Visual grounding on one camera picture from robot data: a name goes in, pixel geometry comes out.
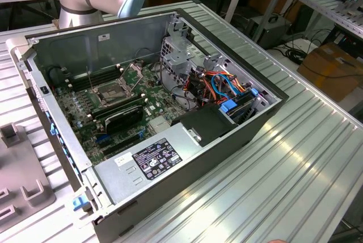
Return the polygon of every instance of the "sticker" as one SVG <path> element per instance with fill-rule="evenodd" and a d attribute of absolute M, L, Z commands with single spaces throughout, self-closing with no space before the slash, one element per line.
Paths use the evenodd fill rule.
<path fill-rule="evenodd" d="M 135 153 L 132 157 L 149 180 L 155 179 L 182 161 L 165 138 Z"/>
<path fill-rule="evenodd" d="M 114 159 L 114 161 L 115 161 L 115 163 L 117 164 L 118 167 L 120 167 L 121 165 L 124 165 L 125 163 L 127 163 L 127 162 L 129 162 L 131 160 L 132 160 L 132 153 L 131 152 L 128 152 L 128 153 Z"/>
<path fill-rule="evenodd" d="M 98 41 L 109 40 L 109 34 L 99 35 Z"/>

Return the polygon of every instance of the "white label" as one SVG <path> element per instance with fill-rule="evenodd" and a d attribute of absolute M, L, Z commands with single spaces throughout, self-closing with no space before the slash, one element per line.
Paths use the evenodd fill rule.
<path fill-rule="evenodd" d="M 174 162 L 178 158 L 179 158 L 179 155 L 175 155 L 174 157 L 170 158 L 170 160 Z"/>
<path fill-rule="evenodd" d="M 132 160 L 132 153 L 128 152 L 120 157 L 117 157 L 114 161 L 118 167 Z"/>
<path fill-rule="evenodd" d="M 109 34 L 99 35 L 98 41 L 109 40 Z"/>

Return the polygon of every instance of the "blue latch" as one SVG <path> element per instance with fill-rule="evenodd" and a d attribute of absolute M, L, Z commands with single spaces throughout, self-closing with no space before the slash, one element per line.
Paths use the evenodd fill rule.
<path fill-rule="evenodd" d="M 236 106 L 237 104 L 232 99 L 229 99 L 221 104 L 221 110 L 223 112 L 228 112 L 229 110 L 233 109 Z"/>
<path fill-rule="evenodd" d="M 50 124 L 50 134 L 56 134 L 56 126 L 54 125 L 54 123 Z"/>
<path fill-rule="evenodd" d="M 254 96 L 258 96 L 258 95 L 259 95 L 259 91 L 257 91 L 257 89 L 255 89 L 255 88 L 252 88 L 252 89 L 251 89 L 251 92 L 252 92 L 252 94 L 253 94 Z"/>
<path fill-rule="evenodd" d="M 77 211 L 78 209 L 83 208 L 84 206 L 90 204 L 85 194 L 76 197 L 73 200 L 73 211 Z"/>

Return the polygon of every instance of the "metal workbench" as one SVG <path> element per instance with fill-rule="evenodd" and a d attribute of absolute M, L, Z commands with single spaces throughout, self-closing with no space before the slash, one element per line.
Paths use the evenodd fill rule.
<path fill-rule="evenodd" d="M 362 125 L 282 67 L 202 4 L 180 7 L 284 90 L 284 107 L 243 149 L 174 197 L 118 242 L 326 242 L 363 184 Z M 63 206 L 72 190 L 20 84 L 0 35 L 0 124 L 26 127 L 56 193 L 54 204 L 0 234 L 7 242 L 97 242 L 91 224 L 76 228 Z M 208 47 L 202 38 L 195 38 Z"/>
<path fill-rule="evenodd" d="M 360 38 L 363 38 L 363 25 L 357 24 L 354 20 L 351 20 L 350 16 L 344 15 L 335 10 L 337 6 L 341 4 L 343 1 L 340 0 L 299 0 L 299 1 L 306 4 L 307 6 L 311 7 L 312 9 L 316 10 L 319 13 L 311 22 L 311 24 L 308 26 L 307 31 L 305 33 L 306 36 L 309 34 L 310 31 L 313 30 L 314 26 L 318 23 L 321 16 L 323 15 L 328 19 L 334 21 L 338 25 L 344 27 L 351 33 L 357 35 Z M 262 18 L 261 24 L 259 25 L 258 29 L 256 30 L 252 38 L 253 41 L 257 41 L 260 35 L 262 34 L 263 28 L 266 25 L 268 19 L 271 17 L 271 14 L 277 2 L 278 0 L 271 0 Z"/>

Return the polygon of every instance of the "warning label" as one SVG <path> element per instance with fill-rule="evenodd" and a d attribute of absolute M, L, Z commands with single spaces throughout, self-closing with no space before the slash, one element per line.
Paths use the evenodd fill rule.
<path fill-rule="evenodd" d="M 165 138 L 135 153 L 132 157 L 149 180 L 160 176 L 182 161 Z"/>

